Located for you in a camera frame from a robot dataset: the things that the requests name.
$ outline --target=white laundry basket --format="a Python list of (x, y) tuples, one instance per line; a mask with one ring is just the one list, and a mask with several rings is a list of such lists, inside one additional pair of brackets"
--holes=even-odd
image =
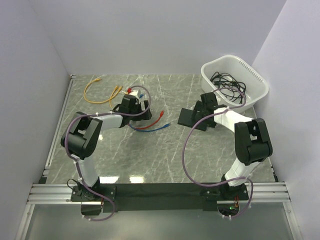
[[(246, 104), (243, 107), (234, 109), (237, 113), (251, 108), (259, 99), (267, 95), (269, 91), (269, 85), (266, 80), (249, 64), (240, 57), (225, 55), (202, 66), (201, 75), (203, 78), (201, 87), (205, 93), (217, 89), (217, 87), (210, 82), (210, 78), (215, 72), (230, 74), (238, 82), (245, 83)], [(229, 107), (239, 106), (239, 104), (229, 101), (220, 91), (216, 91), (215, 94), (218, 102), (220, 101), (219, 104), (225, 104)]]

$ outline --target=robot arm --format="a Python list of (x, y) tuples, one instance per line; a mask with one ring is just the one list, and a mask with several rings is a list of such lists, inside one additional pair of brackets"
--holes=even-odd
[[(196, 102), (193, 110), (181, 109), (178, 124), (192, 128), (200, 119), (213, 113), (222, 113), (226, 109), (227, 106), (218, 104), (213, 92), (208, 92), (201, 95), (201, 101)], [(272, 145), (263, 119), (252, 119), (229, 110), (201, 122), (196, 129), (206, 131), (207, 127), (214, 128), (216, 124), (223, 125), (234, 132), (237, 156), (230, 170), (222, 177), (223, 181), (237, 177), (247, 178), (260, 162), (272, 154)], [(244, 182), (245, 179), (234, 180), (228, 185), (237, 187)]]
[[(129, 94), (124, 95), (121, 104), (119, 104), (115, 110), (115, 113), (124, 114), (139, 114), (142, 107), (140, 103), (140, 91), (133, 90)], [(149, 102), (144, 101), (145, 109), (148, 107)], [(152, 117), (150, 110), (139, 116), (122, 116), (119, 114), (112, 114), (98, 117), (83, 117), (76, 121), (72, 126), (68, 136), (68, 150), (78, 159), (78, 167), (82, 173), (82, 177), (85, 179), (88, 187), (92, 188), (96, 183), (99, 184), (99, 176), (96, 172), (93, 153), (96, 149), (96, 145), (99, 139), (101, 131), (114, 128), (122, 128), (127, 125), (131, 120), (149, 120)], [(82, 112), (77, 112), (73, 119), (85, 115)], [(61, 145), (65, 146), (66, 132), (61, 138)]]
[[(221, 113), (225, 110), (226, 107), (221, 107), (215, 110), (214, 113)], [(273, 148), (263, 119), (252, 119), (229, 110), (226, 113), (215, 116), (214, 121), (234, 132), (237, 158), (230, 170), (224, 175), (225, 180), (249, 177), (259, 163), (272, 154)], [(234, 180), (228, 184), (230, 187), (236, 187), (245, 181), (245, 179)]]

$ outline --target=gray marble tabletop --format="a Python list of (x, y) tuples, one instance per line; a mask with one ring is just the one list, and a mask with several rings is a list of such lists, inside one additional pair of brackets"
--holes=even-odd
[[(95, 168), (105, 183), (188, 183), (182, 167), (182, 147), (190, 128), (178, 125), (181, 108), (193, 109), (200, 95), (200, 75), (77, 75), (64, 110), (56, 148), (52, 155), (47, 184), (65, 184), (76, 179), (73, 161), (60, 146), (61, 135), (77, 111), (104, 113), (110, 110), (109, 103), (92, 104), (83, 97), (85, 86), (93, 79), (87, 98), (102, 101), (111, 95), (116, 85), (127, 89), (132, 85), (144, 85), (152, 97), (152, 119), (133, 123), (136, 127), (153, 123), (162, 110), (164, 116), (154, 126), (171, 125), (155, 132), (138, 132), (128, 126), (108, 129), (100, 133), (94, 152)], [(121, 102), (123, 94), (112, 101)], [(243, 113), (255, 117), (253, 108)], [(185, 162), (190, 175), (199, 182), (219, 182), (236, 158), (234, 134), (217, 125), (207, 131), (195, 130), (185, 151)], [(252, 174), (255, 182), (274, 182), (270, 160), (262, 162)]]

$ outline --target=white wall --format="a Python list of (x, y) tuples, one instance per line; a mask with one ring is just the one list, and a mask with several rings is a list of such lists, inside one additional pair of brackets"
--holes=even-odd
[(14, 239), (70, 77), (25, 0), (0, 1), (0, 239)]
[(305, 240), (319, 239), (320, 1), (287, 0), (253, 67), (270, 84), (256, 104)]
[(29, 0), (71, 74), (200, 73), (257, 56), (286, 0)]

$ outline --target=black cable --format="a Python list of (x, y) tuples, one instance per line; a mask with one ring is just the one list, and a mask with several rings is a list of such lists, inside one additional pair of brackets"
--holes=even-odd
[(247, 86), (244, 82), (242, 81), (237, 81), (231, 74), (229, 73), (219, 73), (216, 71), (212, 77), (210, 78), (210, 82), (212, 82), (216, 87), (219, 88), (233, 88), (228, 91), (232, 93), (231, 94), (226, 94), (224, 92), (221, 92), (229, 101), (235, 102), (239, 101), (239, 104), (243, 103), (243, 97), (238, 94), (238, 96), (235, 95), (238, 91), (243, 93), (244, 95), (246, 94), (246, 89)]
[(77, 182), (76, 180), (72, 179), (72, 178), (69, 178), (69, 179), (66, 181), (66, 185), (68, 186), (68, 188), (70, 188), (71, 190), (73, 190), (73, 188), (69, 186), (69, 181), (70, 181), (70, 180), (74, 181), (75, 184), (78, 184), (78, 182)]
[(121, 105), (120, 103), (118, 103), (117, 105), (115, 105), (115, 107), (112, 109), (112, 111), (117, 110), (117, 108), (120, 107), (120, 105)]

